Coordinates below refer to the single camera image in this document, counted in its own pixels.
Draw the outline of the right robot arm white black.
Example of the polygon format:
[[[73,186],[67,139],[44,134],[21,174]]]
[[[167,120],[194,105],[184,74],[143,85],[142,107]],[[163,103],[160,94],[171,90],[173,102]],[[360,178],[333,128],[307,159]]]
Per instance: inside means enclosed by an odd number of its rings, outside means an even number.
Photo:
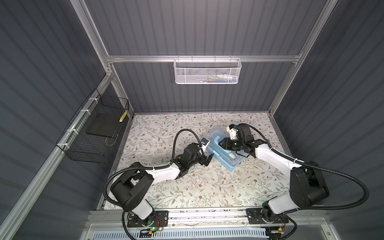
[[[310,162],[310,166],[306,167],[299,160],[290,160],[287,155],[270,148],[264,140],[244,142],[224,138],[219,146],[225,150],[244,151],[267,162],[290,181],[287,193],[263,203],[261,215],[266,223],[276,221],[280,215],[291,210],[309,209],[330,195],[322,172],[315,168],[316,163]]]

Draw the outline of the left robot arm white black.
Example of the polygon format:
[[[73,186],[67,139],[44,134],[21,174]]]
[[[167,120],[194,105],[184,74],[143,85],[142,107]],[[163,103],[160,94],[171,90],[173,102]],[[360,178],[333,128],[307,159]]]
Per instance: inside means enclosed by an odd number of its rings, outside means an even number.
[[[196,164],[208,166],[214,154],[205,155],[206,146],[198,143],[189,144],[181,155],[173,156],[168,165],[145,167],[139,162],[133,163],[119,176],[110,187],[115,201],[110,203],[120,206],[126,213],[138,217],[143,225],[149,226],[156,217],[156,211],[145,199],[150,187],[161,182],[184,177]]]

